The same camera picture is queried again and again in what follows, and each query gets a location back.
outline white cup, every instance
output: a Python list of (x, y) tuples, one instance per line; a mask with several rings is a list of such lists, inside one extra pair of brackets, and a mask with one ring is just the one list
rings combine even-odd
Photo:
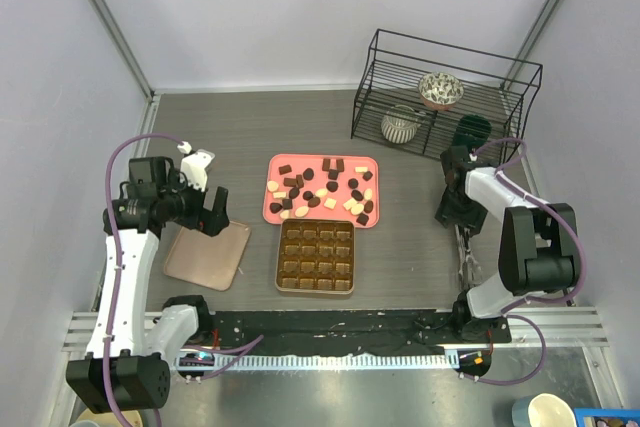
[(511, 411), (515, 427), (576, 427), (571, 407), (552, 394), (525, 397), (513, 404)]

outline floor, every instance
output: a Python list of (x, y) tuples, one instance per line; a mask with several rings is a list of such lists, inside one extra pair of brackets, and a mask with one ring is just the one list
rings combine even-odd
[[(160, 310), (168, 297), (181, 294), (202, 294), (211, 309), (219, 310), (450, 308), (458, 295), (458, 254), (453, 230), (434, 219), (444, 190), (440, 163), (351, 139), (354, 94), (162, 96), (154, 130), (215, 152), (209, 188), (229, 189), (229, 217), (250, 225), (252, 233), (231, 288), (216, 292), (164, 275), (163, 264), (178, 231), (167, 226), (151, 273), (147, 310)], [(366, 155), (378, 162), (380, 222), (357, 233), (355, 291), (348, 299), (289, 297), (275, 288), (279, 227), (264, 221), (262, 202), (269, 160), (283, 152)], [(175, 147), (162, 140), (152, 141), (147, 155), (179, 159)], [(526, 186), (522, 168), (509, 174)], [(473, 239), (487, 276), (496, 269), (499, 238), (499, 222), (488, 218)]]
[[(538, 349), (496, 351), (491, 376), (520, 377), (539, 356)], [(227, 373), (202, 384), (172, 383), (161, 415), (172, 427), (512, 427), (513, 403), (541, 392), (573, 408), (599, 407), (580, 349), (550, 349), (547, 366), (513, 387), (475, 384), (449, 370)], [(82, 410), (78, 404), (75, 416)], [(144, 414), (145, 425), (155, 425)]]

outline white wall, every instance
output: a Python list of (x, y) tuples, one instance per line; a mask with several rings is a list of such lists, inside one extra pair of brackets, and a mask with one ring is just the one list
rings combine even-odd
[(107, 0), (156, 88), (360, 80), (378, 27), (514, 55), (544, 0)]
[(45, 425), (56, 353), (104, 262), (105, 163), (143, 108), (87, 0), (0, 0), (2, 425)]
[(533, 53), (543, 87), (526, 138), (541, 192), (577, 212), (596, 305), (640, 408), (640, 4), (564, 0)]

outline metal tray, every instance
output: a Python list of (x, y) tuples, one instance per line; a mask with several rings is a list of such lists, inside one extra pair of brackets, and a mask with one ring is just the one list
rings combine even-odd
[(278, 249), (278, 290), (300, 294), (351, 294), (354, 288), (354, 236), (351, 222), (285, 220)]

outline ceramic bowl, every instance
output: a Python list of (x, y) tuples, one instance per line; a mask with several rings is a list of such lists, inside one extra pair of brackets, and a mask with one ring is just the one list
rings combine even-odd
[(464, 95), (462, 82), (451, 74), (432, 72), (418, 83), (422, 103), (434, 110), (450, 110)]

